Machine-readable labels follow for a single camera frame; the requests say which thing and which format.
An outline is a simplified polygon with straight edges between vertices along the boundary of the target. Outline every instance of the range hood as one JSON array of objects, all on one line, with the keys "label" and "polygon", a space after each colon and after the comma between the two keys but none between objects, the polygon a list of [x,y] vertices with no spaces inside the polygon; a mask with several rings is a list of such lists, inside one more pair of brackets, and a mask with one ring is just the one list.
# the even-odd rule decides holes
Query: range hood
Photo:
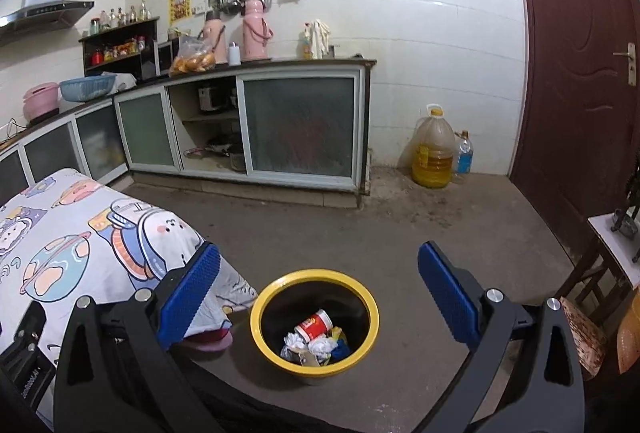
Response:
[{"label": "range hood", "polygon": [[0,0],[0,46],[28,34],[71,28],[93,6],[79,0]]}]

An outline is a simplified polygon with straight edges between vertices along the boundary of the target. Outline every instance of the yellow bin rim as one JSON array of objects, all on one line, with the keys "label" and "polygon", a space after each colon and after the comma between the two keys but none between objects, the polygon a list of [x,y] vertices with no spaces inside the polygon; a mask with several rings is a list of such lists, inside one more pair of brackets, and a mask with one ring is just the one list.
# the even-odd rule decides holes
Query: yellow bin rim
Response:
[{"label": "yellow bin rim", "polygon": [[[367,309],[367,313],[369,314],[369,332],[367,333],[364,342],[355,352],[351,353],[350,356],[338,361],[334,365],[320,366],[319,368],[295,365],[289,361],[285,361],[281,356],[272,352],[262,337],[260,322],[262,321],[264,309],[271,299],[284,289],[307,281],[326,281],[348,288],[351,292],[356,294],[360,301],[362,301]],[[342,373],[343,371],[351,368],[351,366],[355,366],[365,355],[367,355],[367,353],[369,353],[369,350],[373,347],[373,343],[378,336],[380,315],[378,314],[378,306],[376,305],[376,301],[373,299],[373,296],[359,281],[343,274],[342,272],[336,272],[335,270],[305,269],[296,270],[295,272],[276,279],[276,281],[260,292],[260,295],[255,300],[254,306],[251,310],[250,326],[251,334],[254,337],[256,346],[274,365],[289,371],[294,375],[301,375],[303,377],[329,377],[331,375]]]}]

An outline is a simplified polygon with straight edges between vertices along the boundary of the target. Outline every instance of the metal screw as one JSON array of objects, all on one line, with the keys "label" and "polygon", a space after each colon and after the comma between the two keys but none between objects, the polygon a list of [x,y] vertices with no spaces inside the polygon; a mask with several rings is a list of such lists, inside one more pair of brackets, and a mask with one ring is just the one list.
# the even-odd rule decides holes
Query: metal screw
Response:
[{"label": "metal screw", "polygon": [[141,288],[139,290],[136,290],[136,293],[133,295],[133,297],[136,299],[136,301],[144,303],[145,301],[149,301],[152,295],[153,295],[153,292],[151,292],[150,289]]},{"label": "metal screw", "polygon": [[546,306],[548,306],[551,310],[559,310],[562,305],[556,298],[549,298],[548,300],[546,300]]},{"label": "metal screw", "polygon": [[489,301],[493,301],[494,303],[499,303],[504,299],[504,294],[500,292],[497,288],[490,288],[486,292],[486,297]]},{"label": "metal screw", "polygon": [[87,308],[91,304],[91,298],[89,296],[80,296],[76,301],[78,308]]}]

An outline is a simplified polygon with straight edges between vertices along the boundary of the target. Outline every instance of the concrete floor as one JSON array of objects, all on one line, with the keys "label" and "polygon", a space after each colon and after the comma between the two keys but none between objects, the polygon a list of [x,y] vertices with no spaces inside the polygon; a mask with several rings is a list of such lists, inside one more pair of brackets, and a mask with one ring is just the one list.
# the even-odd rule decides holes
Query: concrete floor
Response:
[{"label": "concrete floor", "polygon": [[[321,386],[302,386],[261,358],[246,318],[234,327],[229,350],[198,361],[253,397],[366,433],[412,431],[467,354],[418,275],[421,243],[435,240],[454,265],[517,302],[541,302],[572,267],[526,199],[507,178],[494,175],[470,175],[465,184],[427,190],[396,170],[375,169],[371,196],[359,210],[139,184],[127,194],[179,214],[218,244],[258,291],[285,273],[311,267],[362,282],[380,310],[378,340],[361,363]],[[479,415],[495,407],[509,357]]]}]

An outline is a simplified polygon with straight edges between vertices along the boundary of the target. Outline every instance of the blue water bottle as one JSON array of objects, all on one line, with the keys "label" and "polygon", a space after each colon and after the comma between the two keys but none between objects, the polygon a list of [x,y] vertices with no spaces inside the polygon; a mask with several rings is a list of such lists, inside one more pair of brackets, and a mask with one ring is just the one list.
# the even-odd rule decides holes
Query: blue water bottle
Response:
[{"label": "blue water bottle", "polygon": [[456,167],[456,173],[459,175],[467,174],[471,170],[471,161],[474,157],[474,146],[469,140],[469,132],[466,129],[460,134],[457,152],[458,165]]}]

